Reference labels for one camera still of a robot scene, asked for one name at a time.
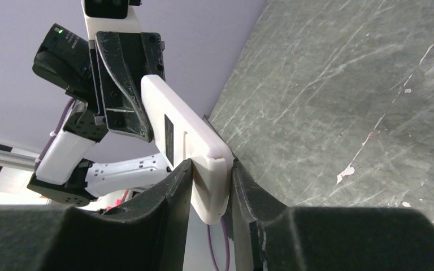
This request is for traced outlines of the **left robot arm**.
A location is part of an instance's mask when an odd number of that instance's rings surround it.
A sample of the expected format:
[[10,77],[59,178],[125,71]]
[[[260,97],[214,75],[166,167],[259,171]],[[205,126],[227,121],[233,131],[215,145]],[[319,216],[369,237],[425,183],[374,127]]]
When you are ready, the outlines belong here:
[[157,33],[99,32],[96,41],[87,41],[52,25],[32,69],[70,100],[36,160],[28,189],[83,207],[118,190],[144,191],[170,174],[162,154],[114,163],[85,158],[108,132],[154,138],[137,81],[164,77],[160,44]]

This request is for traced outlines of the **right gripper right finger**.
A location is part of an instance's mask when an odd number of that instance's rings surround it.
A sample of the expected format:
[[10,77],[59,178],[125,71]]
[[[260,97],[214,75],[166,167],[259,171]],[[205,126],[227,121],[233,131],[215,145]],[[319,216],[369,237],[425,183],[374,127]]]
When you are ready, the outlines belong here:
[[237,270],[434,270],[434,226],[420,212],[289,207],[232,168]]

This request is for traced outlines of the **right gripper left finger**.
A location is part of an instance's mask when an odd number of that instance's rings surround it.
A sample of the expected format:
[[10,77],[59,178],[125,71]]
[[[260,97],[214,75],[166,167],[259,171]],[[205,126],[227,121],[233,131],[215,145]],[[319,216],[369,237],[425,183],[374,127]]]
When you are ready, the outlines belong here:
[[0,206],[0,270],[182,270],[192,162],[104,214]]

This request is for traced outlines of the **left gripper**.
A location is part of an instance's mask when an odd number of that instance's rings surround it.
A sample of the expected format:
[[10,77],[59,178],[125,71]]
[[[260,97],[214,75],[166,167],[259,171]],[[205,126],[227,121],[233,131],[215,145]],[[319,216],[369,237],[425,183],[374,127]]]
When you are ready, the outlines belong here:
[[107,128],[151,142],[153,130],[142,102],[141,80],[149,75],[165,79],[160,34],[99,31],[92,44],[94,86]]

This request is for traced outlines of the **white remote control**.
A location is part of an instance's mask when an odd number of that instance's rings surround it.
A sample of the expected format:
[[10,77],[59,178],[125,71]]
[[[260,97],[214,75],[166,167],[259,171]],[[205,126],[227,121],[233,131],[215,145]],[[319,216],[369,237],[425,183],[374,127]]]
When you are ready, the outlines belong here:
[[233,154],[218,134],[158,75],[141,80],[141,99],[158,150],[175,169],[192,160],[191,204],[208,225],[220,221],[227,209]]

